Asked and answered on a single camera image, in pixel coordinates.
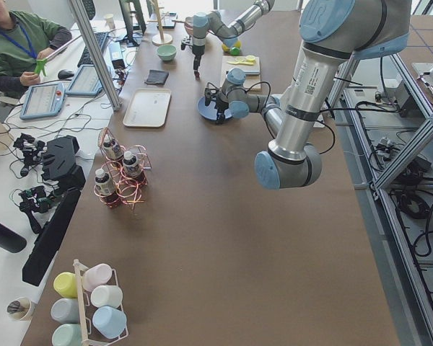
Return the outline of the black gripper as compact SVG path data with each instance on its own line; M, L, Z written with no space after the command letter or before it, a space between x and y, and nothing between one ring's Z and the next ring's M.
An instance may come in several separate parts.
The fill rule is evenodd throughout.
M217 115L216 115L216 124L221 125L224 123L224 120L226 119L226 113L225 111L229 108L229 103L227 96L223 92L217 92L216 93L216 109L217 109Z
M193 37L192 38L192 53L194 54L193 59L193 73L199 71L201 66L201 57L205 52L205 38Z

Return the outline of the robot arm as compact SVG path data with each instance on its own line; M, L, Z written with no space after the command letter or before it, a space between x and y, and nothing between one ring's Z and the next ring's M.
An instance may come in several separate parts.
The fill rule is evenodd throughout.
M218 115L263 116L276 134L255 157L255 173L266 189L311 185L322 162L307 139L330 94L338 67L350 58L379 58L408 42L410 1L311 1L299 21L302 45L294 77L281 99L251 95L245 74L231 69L215 95Z
M210 32L230 50L237 43L239 36L249 30L257 19L268 14L274 7L274 0L254 1L252 6L246 9L239 17L228 25L223 22L221 14L214 10L207 14L199 12L193 16L193 32L191 38L191 49L194 54L193 72L199 79L198 71L201 58L206 47L206 36Z

